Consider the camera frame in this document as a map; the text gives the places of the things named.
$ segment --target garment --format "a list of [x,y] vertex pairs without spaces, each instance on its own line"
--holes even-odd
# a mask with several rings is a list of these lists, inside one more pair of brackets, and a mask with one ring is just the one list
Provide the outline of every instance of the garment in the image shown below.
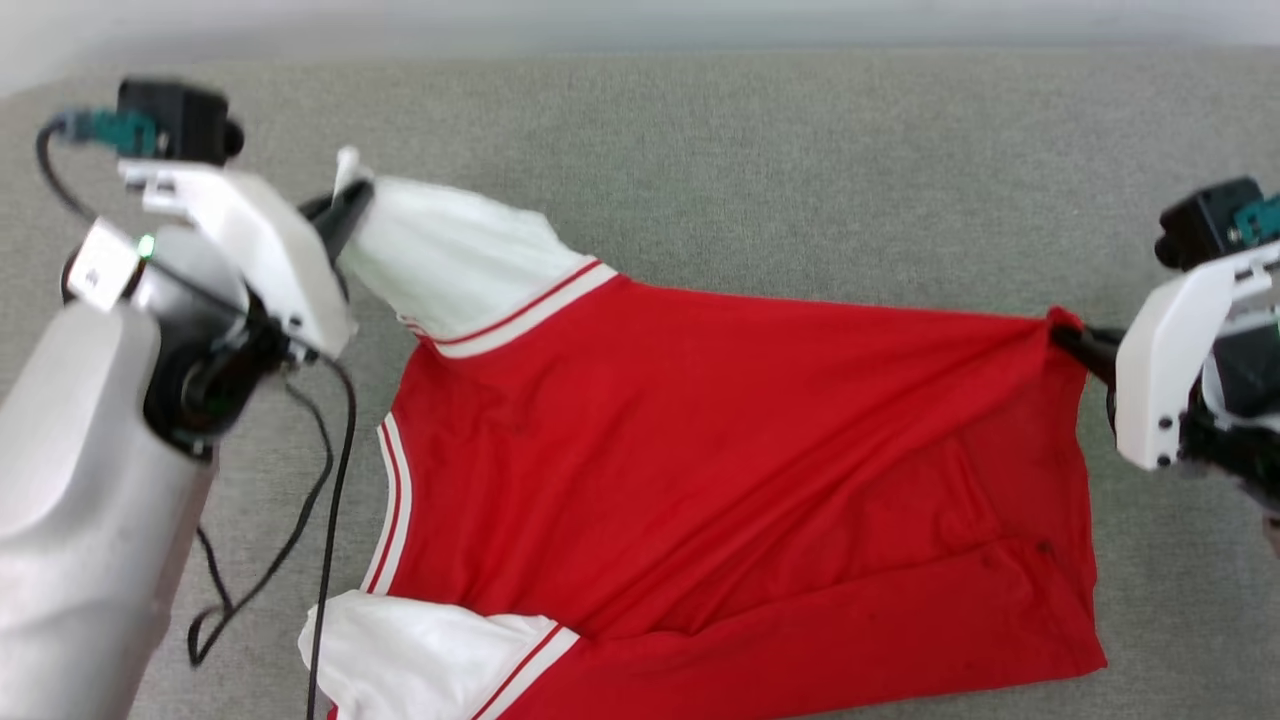
[[1105,665],[1065,311],[653,287],[388,178],[353,245],[420,343],[328,609],[339,717],[790,717]]

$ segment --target robotic arm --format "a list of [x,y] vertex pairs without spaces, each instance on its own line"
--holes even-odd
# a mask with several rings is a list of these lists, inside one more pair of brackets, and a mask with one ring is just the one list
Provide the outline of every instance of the robotic arm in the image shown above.
[[[189,224],[136,241],[69,201],[93,223],[63,278],[78,300],[0,409],[0,719],[123,719],[220,438],[260,380],[352,336],[333,263],[372,186],[291,206],[223,168],[242,141],[227,101],[182,85],[127,81],[115,113],[51,129],[109,138],[143,206]],[[1280,200],[1235,181],[1161,223],[1157,256],[1183,274],[1126,332],[1053,340],[1108,386],[1125,459],[1221,466],[1280,514]]]

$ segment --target white wall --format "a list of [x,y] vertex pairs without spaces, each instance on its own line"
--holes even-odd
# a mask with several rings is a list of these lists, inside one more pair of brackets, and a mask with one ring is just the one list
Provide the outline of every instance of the white wall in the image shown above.
[[4,3],[0,94],[102,63],[849,44],[1280,44],[1280,0]]

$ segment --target white tag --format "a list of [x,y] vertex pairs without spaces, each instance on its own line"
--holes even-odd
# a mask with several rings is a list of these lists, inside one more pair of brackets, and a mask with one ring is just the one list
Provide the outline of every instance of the white tag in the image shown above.
[[67,287],[90,305],[110,311],[138,269],[133,238],[99,219],[84,236],[79,254],[67,275]]

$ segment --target red fabric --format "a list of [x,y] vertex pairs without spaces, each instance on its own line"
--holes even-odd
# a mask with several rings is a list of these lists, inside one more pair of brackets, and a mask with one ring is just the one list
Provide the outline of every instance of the red fabric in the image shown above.
[[780,717],[1105,665],[1048,320],[618,277],[498,350],[425,341],[389,594],[584,637],[504,717]]

